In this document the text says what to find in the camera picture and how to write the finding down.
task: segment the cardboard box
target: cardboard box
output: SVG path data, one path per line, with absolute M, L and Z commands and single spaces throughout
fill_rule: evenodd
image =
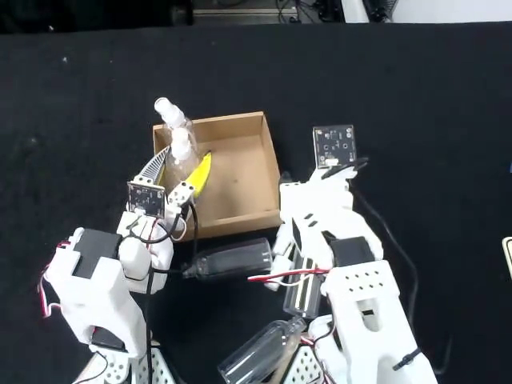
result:
M 212 151 L 210 177 L 196 204 L 199 237 L 279 226 L 279 169 L 264 113 L 204 118 L 194 128 L 201 152 Z M 153 127 L 155 153 L 169 145 L 162 129 Z

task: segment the black cloth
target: black cloth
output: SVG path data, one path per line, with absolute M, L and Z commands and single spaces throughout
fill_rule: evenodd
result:
M 354 124 L 370 158 L 355 184 L 419 269 L 420 347 L 438 365 L 453 335 L 442 382 L 508 382 L 511 41 L 509 23 L 0 37 L 1 381 L 71 382 L 86 364 L 60 314 L 41 319 L 35 284 L 76 227 L 115 231 L 165 95 L 191 118 L 265 111 L 280 168 L 297 180 L 314 168 L 312 126 Z M 405 263 L 356 209 L 383 240 L 405 303 Z M 177 259 L 188 254 L 177 246 Z M 243 280 L 173 280 L 153 297 L 151 327 L 188 384 L 220 383 L 217 364 L 288 318 L 282 296 Z

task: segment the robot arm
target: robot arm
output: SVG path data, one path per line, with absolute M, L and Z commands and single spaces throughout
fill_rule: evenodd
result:
M 333 335 L 322 337 L 315 344 L 320 363 L 337 384 L 436 383 L 414 340 L 382 244 L 364 218 L 352 211 L 347 179 L 356 173 L 349 168 L 322 179 L 322 171 L 315 172 L 306 183 L 281 185 L 284 223 L 274 253 L 287 260 L 283 250 L 292 246 L 315 267 L 330 270 L 320 291 L 328 297 L 333 315 L 313 320 L 309 335 L 313 340 L 325 336 L 327 323 L 332 323 L 342 348 Z M 290 265 L 282 260 L 274 263 L 272 274 Z M 287 289 L 300 290 L 304 285 Z

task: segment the bottle cap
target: bottle cap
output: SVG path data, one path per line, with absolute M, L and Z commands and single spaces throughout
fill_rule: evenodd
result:
M 306 328 L 306 322 L 303 318 L 300 318 L 299 316 L 295 316 L 292 319 L 288 321 L 288 324 L 290 325 L 290 332 L 292 334 L 296 332 L 303 332 Z
M 154 102 L 154 110 L 156 110 L 162 120 L 166 122 L 169 128 L 174 129 L 185 121 L 185 115 L 175 104 L 169 101 L 168 98 L 159 98 Z

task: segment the white wire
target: white wire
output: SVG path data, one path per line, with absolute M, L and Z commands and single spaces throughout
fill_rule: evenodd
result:
M 49 316 L 51 316 L 51 309 L 52 308 L 58 308 L 58 309 L 61 309 L 61 305 L 60 304 L 57 304 L 56 302 L 52 302 L 51 304 L 48 305 L 48 310 L 46 312 L 46 316 L 44 318 L 48 318 Z
M 266 282 L 275 282 L 275 283 L 279 284 L 280 286 L 298 286 L 299 284 L 303 283 L 308 278 L 312 278 L 313 276 L 314 276 L 313 274 L 305 274 L 296 282 L 280 282 L 279 280 L 274 280 L 272 278 L 267 280 Z
M 42 299 L 42 311 L 43 311 L 42 317 L 48 318 L 49 316 L 51 316 L 51 309 L 54 307 L 61 309 L 61 305 L 56 302 L 52 302 L 51 304 L 48 304 L 48 301 L 46 299 L 45 287 L 42 284 L 43 279 L 46 280 L 46 276 L 44 274 L 39 278 L 38 292 L 40 293 L 41 299 Z
M 182 234 L 179 235 L 179 238 L 175 238 L 173 235 L 170 236 L 170 238 L 172 238 L 173 242 L 179 242 L 181 241 L 184 237 L 185 237 L 185 233 L 186 233 L 186 221 L 185 219 L 183 219 L 181 216 L 179 217 L 179 219 L 183 222 L 183 230 L 182 230 Z

